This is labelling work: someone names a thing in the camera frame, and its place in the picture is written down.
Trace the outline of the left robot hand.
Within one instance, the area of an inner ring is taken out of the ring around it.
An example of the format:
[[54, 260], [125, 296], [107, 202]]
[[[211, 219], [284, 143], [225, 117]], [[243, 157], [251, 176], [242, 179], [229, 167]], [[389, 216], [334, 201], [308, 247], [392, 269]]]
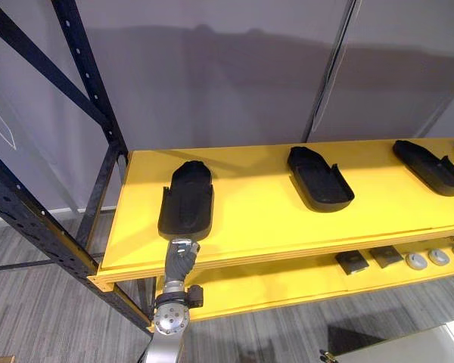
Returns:
[[194, 268], [201, 246], [196, 240], [174, 238], [168, 244], [165, 258], [165, 282], [184, 282]]

